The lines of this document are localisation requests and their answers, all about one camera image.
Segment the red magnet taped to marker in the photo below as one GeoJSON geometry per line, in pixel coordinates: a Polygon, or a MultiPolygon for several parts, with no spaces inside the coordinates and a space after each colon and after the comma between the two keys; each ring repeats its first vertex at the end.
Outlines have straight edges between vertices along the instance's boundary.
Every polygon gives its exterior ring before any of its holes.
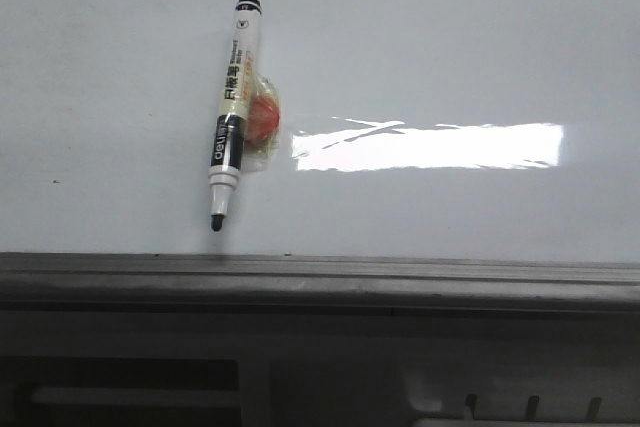
{"type": "Polygon", "coordinates": [[[279,149],[281,104],[277,87],[257,74],[253,81],[244,140],[244,173],[268,169],[279,149]]]}

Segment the black white whiteboard marker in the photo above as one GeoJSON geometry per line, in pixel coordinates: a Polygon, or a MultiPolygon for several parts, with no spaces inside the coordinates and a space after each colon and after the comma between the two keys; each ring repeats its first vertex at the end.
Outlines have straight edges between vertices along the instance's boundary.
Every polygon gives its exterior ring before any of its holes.
{"type": "Polygon", "coordinates": [[[208,174],[211,229],[215,232],[223,227],[241,176],[261,20],[259,0],[237,1],[208,174]]]}

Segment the white whiteboard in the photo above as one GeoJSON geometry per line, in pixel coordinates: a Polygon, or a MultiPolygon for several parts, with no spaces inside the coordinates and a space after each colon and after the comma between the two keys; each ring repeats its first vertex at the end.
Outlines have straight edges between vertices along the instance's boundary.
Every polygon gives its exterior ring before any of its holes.
{"type": "Polygon", "coordinates": [[[260,0],[281,126],[220,232],[237,0],[1,0],[1,248],[639,259],[639,0],[260,0]]]}

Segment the white machine base below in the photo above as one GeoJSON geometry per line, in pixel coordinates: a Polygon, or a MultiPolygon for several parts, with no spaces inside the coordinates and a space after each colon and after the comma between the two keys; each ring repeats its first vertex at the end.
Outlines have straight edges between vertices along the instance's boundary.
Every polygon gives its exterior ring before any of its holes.
{"type": "Polygon", "coordinates": [[[5,426],[638,421],[635,315],[1,315],[5,426]]]}

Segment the grey whiteboard frame rail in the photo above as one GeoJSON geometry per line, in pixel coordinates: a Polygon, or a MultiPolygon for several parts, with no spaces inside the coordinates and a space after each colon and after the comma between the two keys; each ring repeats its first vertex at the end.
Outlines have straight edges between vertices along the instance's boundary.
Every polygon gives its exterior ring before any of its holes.
{"type": "Polygon", "coordinates": [[[17,253],[5,308],[637,314],[635,263],[296,255],[17,253]]]}

